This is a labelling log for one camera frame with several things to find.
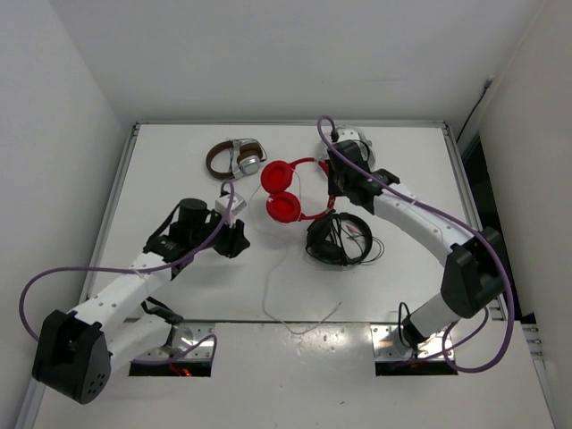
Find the red headphones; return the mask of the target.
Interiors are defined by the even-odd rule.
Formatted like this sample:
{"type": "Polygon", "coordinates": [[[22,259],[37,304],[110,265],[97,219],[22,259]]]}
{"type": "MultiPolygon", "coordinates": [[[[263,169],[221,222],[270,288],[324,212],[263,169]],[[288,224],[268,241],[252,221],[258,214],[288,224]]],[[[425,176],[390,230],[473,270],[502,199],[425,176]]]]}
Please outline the red headphones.
{"type": "Polygon", "coordinates": [[[260,176],[261,187],[268,194],[265,203],[266,212],[278,223],[295,223],[314,221],[327,216],[334,209],[335,197],[328,196],[324,211],[307,215],[302,211],[301,200],[289,192],[296,169],[301,164],[317,164],[320,170],[328,175],[329,166],[325,161],[313,157],[303,157],[292,162],[275,160],[268,164],[260,176]]]}

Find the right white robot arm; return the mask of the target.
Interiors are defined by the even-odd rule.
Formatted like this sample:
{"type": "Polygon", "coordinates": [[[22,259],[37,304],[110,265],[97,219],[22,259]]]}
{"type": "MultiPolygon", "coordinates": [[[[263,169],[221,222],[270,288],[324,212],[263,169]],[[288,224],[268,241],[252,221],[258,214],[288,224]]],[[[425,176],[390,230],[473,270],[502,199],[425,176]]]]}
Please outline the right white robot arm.
{"type": "Polygon", "coordinates": [[[486,229],[476,236],[415,201],[397,176],[370,170],[355,140],[330,145],[328,156],[329,184],[337,195],[404,231],[443,267],[439,292],[401,323],[403,348],[417,349],[445,326],[473,317],[505,290],[498,232],[486,229]]]}

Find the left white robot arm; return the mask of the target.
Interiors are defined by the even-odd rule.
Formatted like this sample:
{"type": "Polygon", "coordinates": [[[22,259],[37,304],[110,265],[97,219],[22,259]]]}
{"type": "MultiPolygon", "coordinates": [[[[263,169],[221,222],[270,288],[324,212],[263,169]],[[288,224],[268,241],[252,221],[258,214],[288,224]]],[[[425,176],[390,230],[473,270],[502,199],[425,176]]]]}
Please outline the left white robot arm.
{"type": "Polygon", "coordinates": [[[142,251],[110,284],[67,312],[53,311],[42,324],[32,376],[45,386],[88,404],[111,373],[144,352],[170,344],[183,319],[154,305],[135,323],[124,320],[172,282],[204,249],[237,257],[250,243],[237,215],[247,203],[224,195],[215,207],[184,198],[148,237],[142,251]]]}

